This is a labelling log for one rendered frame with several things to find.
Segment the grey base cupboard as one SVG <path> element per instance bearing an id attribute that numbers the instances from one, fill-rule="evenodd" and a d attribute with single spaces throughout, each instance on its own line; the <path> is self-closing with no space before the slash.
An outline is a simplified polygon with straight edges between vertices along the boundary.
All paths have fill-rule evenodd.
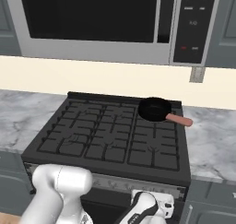
<path id="1" fill-rule="evenodd" d="M 0 151 L 0 212 L 21 216 L 31 201 L 31 190 L 20 155 Z"/>
<path id="2" fill-rule="evenodd" d="M 236 183 L 192 180 L 180 224 L 189 205 L 194 208 L 189 224 L 236 224 Z"/>

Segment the black gas stove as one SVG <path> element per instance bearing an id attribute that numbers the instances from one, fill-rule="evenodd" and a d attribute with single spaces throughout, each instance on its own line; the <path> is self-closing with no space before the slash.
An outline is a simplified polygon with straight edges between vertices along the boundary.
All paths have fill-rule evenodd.
<path id="1" fill-rule="evenodd" d="M 93 186 L 81 201 L 94 224 L 113 224 L 135 189 L 172 195 L 167 224 L 179 224 L 191 183 L 185 130 L 142 119 L 138 104 L 137 98 L 68 93 L 23 152 L 27 173 L 49 163 L 91 171 Z"/>

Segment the grey wall cupboard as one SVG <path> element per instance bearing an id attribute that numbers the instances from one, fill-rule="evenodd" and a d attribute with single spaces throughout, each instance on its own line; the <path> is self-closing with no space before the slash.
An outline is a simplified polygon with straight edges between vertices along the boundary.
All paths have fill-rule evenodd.
<path id="1" fill-rule="evenodd" d="M 0 0 L 0 55 L 21 56 L 7 0 Z"/>
<path id="2" fill-rule="evenodd" d="M 206 66 L 236 68 L 236 0 L 219 0 Z"/>

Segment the grey wall socket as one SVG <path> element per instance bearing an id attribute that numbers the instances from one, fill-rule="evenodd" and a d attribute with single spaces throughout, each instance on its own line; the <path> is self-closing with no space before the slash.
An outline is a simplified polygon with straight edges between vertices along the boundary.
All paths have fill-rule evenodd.
<path id="1" fill-rule="evenodd" d="M 204 81 L 206 69 L 200 66 L 193 66 L 191 69 L 190 82 L 202 83 Z"/>

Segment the silver microwave oven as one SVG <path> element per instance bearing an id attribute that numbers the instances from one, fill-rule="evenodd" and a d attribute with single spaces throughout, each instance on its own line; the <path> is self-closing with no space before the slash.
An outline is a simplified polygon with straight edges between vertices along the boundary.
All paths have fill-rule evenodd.
<path id="1" fill-rule="evenodd" d="M 218 0 L 7 0 L 26 57 L 204 65 Z"/>

